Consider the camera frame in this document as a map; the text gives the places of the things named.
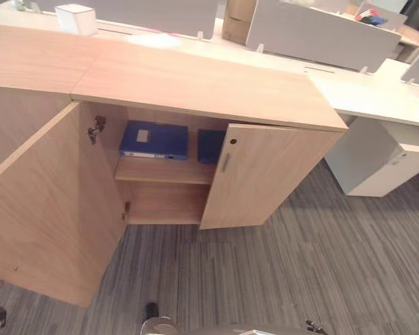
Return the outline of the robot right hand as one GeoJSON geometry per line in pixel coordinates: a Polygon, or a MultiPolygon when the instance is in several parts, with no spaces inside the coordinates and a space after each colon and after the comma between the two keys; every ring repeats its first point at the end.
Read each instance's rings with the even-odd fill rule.
{"type": "Polygon", "coordinates": [[[328,333],[321,326],[317,325],[313,320],[305,320],[306,330],[317,334],[328,335],[328,333]]]}

